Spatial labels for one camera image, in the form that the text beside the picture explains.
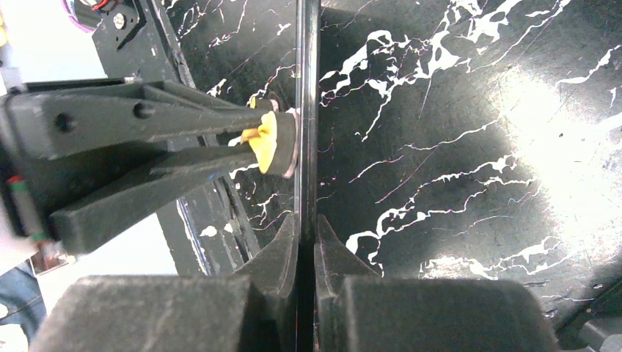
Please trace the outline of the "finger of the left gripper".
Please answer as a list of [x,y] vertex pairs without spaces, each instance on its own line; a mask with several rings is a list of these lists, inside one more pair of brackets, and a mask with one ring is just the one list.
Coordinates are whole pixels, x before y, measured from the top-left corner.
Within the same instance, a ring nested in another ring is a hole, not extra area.
[[256,128],[267,113],[174,81],[35,82],[2,98],[1,140],[18,155],[54,160],[126,142]]

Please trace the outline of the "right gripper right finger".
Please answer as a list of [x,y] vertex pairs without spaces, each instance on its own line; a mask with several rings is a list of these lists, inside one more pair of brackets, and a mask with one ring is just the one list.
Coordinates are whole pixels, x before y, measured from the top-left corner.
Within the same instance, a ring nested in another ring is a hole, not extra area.
[[377,273],[346,248],[322,214],[318,215],[314,264],[315,348],[317,351],[345,351],[345,310],[340,303],[344,280],[350,276],[374,277]]

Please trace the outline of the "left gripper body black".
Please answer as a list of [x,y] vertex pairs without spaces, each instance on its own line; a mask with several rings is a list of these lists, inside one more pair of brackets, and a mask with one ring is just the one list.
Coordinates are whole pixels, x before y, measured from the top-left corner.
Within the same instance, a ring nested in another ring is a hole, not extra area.
[[20,177],[33,201],[28,209],[22,200],[13,202],[13,212],[23,221],[23,232],[32,233],[32,225],[59,239],[52,229],[50,215],[69,204],[120,179],[132,170],[167,152],[160,142],[126,142],[114,146],[69,155],[54,160],[40,160],[18,155],[1,140],[1,172],[5,180]]

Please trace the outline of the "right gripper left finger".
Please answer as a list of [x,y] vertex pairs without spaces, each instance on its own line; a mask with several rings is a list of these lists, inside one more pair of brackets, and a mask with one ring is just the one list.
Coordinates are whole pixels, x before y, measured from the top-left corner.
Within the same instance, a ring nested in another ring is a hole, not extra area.
[[236,271],[248,276],[260,297],[257,305],[259,335],[274,351],[296,350],[296,274],[299,231],[288,214],[274,239]]

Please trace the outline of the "small whiteboard black frame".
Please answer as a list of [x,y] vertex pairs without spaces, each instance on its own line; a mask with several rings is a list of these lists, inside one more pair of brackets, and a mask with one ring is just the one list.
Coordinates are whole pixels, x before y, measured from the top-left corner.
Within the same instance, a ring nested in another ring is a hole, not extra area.
[[299,234],[296,274],[296,350],[314,351],[317,232],[318,71],[320,1],[296,2],[296,111],[300,117],[294,213]]

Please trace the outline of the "yellow black whiteboard eraser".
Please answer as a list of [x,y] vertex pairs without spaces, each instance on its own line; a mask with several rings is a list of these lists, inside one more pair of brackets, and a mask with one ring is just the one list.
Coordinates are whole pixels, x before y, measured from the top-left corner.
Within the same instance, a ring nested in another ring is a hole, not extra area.
[[298,110],[281,110],[277,98],[253,97],[249,107],[266,113],[261,116],[259,127],[242,132],[240,143],[251,147],[261,173],[291,178],[299,157],[301,119]]

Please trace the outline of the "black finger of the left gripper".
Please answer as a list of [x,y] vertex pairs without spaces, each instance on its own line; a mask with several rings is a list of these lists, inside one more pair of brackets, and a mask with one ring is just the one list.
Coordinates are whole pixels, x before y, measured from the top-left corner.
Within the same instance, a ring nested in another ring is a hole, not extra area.
[[49,220],[65,251],[87,254],[209,180],[255,161],[248,145],[165,153],[54,211]]

